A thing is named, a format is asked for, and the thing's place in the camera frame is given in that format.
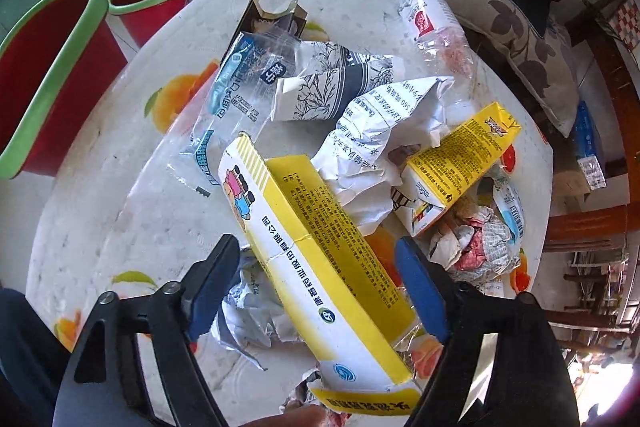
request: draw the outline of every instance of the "white marble-patterned table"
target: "white marble-patterned table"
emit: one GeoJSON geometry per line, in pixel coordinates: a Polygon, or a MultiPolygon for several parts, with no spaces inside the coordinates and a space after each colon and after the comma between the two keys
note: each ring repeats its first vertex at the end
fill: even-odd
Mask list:
{"type": "MultiPolygon", "coordinates": [[[[261,4],[278,11],[289,1],[262,0],[261,4]]],[[[152,190],[143,198],[127,200],[127,195],[169,123],[200,85],[200,72],[222,58],[247,2],[190,3],[140,50],[71,147],[40,219],[26,291],[43,320],[52,328],[57,324],[58,334],[66,335],[68,343],[72,344],[87,307],[112,284],[114,275],[137,270],[158,285],[179,279],[188,266],[206,257],[222,233],[239,233],[231,216],[212,215],[206,198],[169,174],[162,154],[154,155],[142,178],[153,177],[152,190]]],[[[299,3],[316,34],[328,35],[349,48],[399,56],[413,49],[394,0],[299,3]]],[[[474,97],[481,106],[498,100],[522,126],[514,142],[512,179],[526,217],[522,245],[532,280],[548,219],[551,148],[511,91],[481,61],[474,97]]],[[[313,155],[331,128],[330,123],[271,123],[257,146],[265,156],[313,155]]],[[[505,287],[513,295],[508,278],[505,287]]],[[[300,344],[255,352],[270,367],[266,373],[224,351],[212,339],[198,350],[206,380],[231,425],[277,413],[282,399],[314,361],[300,344]]],[[[152,396],[159,393],[158,381],[149,385],[152,396]]],[[[154,404],[166,415],[166,405],[154,404]]],[[[402,425],[404,418],[368,417],[356,422],[402,425]]]]}

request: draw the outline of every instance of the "plastic bottle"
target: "plastic bottle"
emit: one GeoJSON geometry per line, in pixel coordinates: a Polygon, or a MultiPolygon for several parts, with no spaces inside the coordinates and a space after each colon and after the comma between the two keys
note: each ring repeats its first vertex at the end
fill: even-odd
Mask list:
{"type": "Polygon", "coordinates": [[[472,116],[476,67],[465,32],[445,0],[398,0],[398,13],[416,42],[428,74],[449,74],[454,85],[446,93],[447,123],[472,116]]]}

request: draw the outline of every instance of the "barcode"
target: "barcode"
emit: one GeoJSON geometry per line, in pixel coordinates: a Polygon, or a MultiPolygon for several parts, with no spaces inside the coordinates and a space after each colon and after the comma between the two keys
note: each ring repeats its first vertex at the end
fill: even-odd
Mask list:
{"type": "Polygon", "coordinates": [[[517,206],[514,204],[510,204],[509,210],[511,211],[511,216],[513,216],[513,220],[516,222],[516,227],[518,227],[518,235],[522,237],[524,234],[524,223],[522,222],[522,216],[520,215],[520,211],[517,206]]]}

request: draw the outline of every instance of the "tile floor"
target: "tile floor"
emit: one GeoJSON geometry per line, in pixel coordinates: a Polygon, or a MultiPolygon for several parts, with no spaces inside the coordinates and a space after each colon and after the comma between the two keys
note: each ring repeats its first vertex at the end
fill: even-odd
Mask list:
{"type": "MultiPolygon", "coordinates": [[[[138,52],[135,42],[116,16],[107,15],[107,24],[131,61],[138,52]]],[[[33,238],[53,183],[53,178],[29,172],[0,180],[0,283],[4,287],[24,292],[33,238]]]]}

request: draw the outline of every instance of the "pillow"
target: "pillow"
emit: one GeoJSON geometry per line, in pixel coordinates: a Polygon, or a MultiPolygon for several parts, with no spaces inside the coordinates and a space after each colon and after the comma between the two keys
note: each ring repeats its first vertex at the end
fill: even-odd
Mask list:
{"type": "Polygon", "coordinates": [[[540,39],[510,0],[446,1],[460,24],[484,35],[504,55],[549,121],[568,137],[580,97],[564,26],[550,16],[540,39]]]}

